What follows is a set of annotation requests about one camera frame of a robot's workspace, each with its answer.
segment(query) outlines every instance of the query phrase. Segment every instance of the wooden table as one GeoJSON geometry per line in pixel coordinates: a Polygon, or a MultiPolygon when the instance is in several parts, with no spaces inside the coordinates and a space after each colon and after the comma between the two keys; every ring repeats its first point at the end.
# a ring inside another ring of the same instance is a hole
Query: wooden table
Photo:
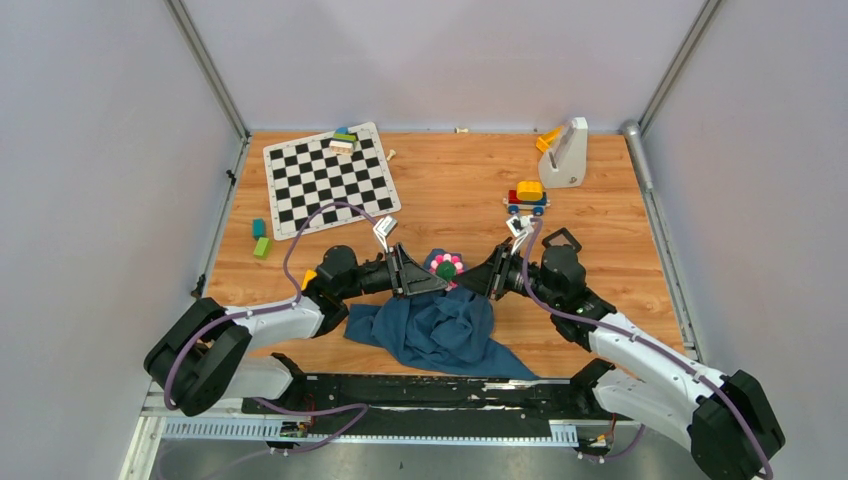
{"type": "MultiPolygon", "coordinates": [[[[306,135],[311,133],[253,137],[209,281],[207,294],[222,305],[255,305],[294,294],[281,267],[290,240],[274,242],[268,259],[257,260],[251,222],[262,217],[271,226],[262,149],[306,135]]],[[[397,151],[389,165],[403,205],[393,214],[399,225],[390,241],[403,242],[419,261],[432,248],[462,253],[468,265],[485,260],[509,236],[502,203],[507,190],[520,180],[538,179],[540,154],[534,135],[384,133],[380,137],[387,152],[397,151]]],[[[584,184],[549,190],[548,195],[551,207],[540,238],[567,226],[583,244],[580,261],[588,271],[590,288],[644,330],[682,351],[623,137],[590,136],[584,184]]],[[[320,263],[327,248],[340,243],[350,245],[360,262],[373,259],[378,250],[367,222],[331,228],[304,236],[290,261],[291,272],[302,278],[320,263]]],[[[542,250],[540,245],[536,248],[534,260],[542,250]]],[[[376,294],[348,304],[382,304],[387,298],[387,293],[376,294]]],[[[306,372],[432,373],[404,367],[381,348],[346,340],[345,326],[321,338],[280,343],[257,355],[285,353],[306,372]]],[[[570,377],[591,359],[556,333],[548,314],[517,294],[495,304],[493,337],[540,376],[570,377]]]]}

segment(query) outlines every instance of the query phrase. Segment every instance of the yellow part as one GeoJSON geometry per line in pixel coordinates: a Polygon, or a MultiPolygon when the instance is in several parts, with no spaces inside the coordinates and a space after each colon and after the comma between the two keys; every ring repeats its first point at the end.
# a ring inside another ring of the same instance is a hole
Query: yellow part
{"type": "Polygon", "coordinates": [[[317,276],[318,274],[315,273],[315,270],[307,270],[306,273],[303,275],[303,281],[300,282],[300,288],[306,288],[306,285],[309,284],[309,281],[317,276]]]}
{"type": "Polygon", "coordinates": [[[515,187],[515,196],[522,202],[538,202],[544,193],[542,182],[533,180],[518,182],[518,186],[515,187]]]}
{"type": "Polygon", "coordinates": [[[559,135],[560,130],[562,130],[562,125],[537,138],[536,148],[538,148],[540,152],[545,153],[549,148],[551,148],[551,143],[553,143],[556,136],[559,135]]]}

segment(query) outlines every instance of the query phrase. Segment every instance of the chessboard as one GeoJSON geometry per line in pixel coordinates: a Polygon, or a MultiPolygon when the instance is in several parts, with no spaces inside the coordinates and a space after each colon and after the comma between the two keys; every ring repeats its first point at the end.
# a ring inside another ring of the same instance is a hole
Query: chessboard
{"type": "MultiPolygon", "coordinates": [[[[347,202],[371,216],[400,210],[389,164],[373,122],[348,129],[356,136],[351,155],[330,150],[333,132],[265,147],[265,173],[274,239],[297,234],[307,217],[332,202],[347,202]]],[[[330,207],[304,233],[363,220],[349,208],[330,207]]]]}

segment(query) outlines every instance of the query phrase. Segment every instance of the pink flower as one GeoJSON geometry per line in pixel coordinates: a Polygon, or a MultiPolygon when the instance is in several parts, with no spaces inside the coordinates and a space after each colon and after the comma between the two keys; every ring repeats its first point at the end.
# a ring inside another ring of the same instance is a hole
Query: pink flower
{"type": "Polygon", "coordinates": [[[456,287],[456,283],[451,280],[463,271],[464,265],[462,265],[462,257],[456,253],[436,255],[433,261],[430,262],[430,273],[450,282],[448,288],[445,290],[451,290],[456,287]]]}

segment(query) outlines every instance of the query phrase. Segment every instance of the blue towel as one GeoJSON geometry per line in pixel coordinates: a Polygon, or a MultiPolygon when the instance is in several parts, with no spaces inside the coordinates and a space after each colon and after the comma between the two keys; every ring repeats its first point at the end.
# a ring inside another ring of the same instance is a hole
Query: blue towel
{"type": "Polygon", "coordinates": [[[383,347],[409,367],[478,377],[538,378],[508,348],[489,338],[494,326],[489,299],[457,287],[392,298],[382,307],[353,305],[345,338],[383,347]]]}

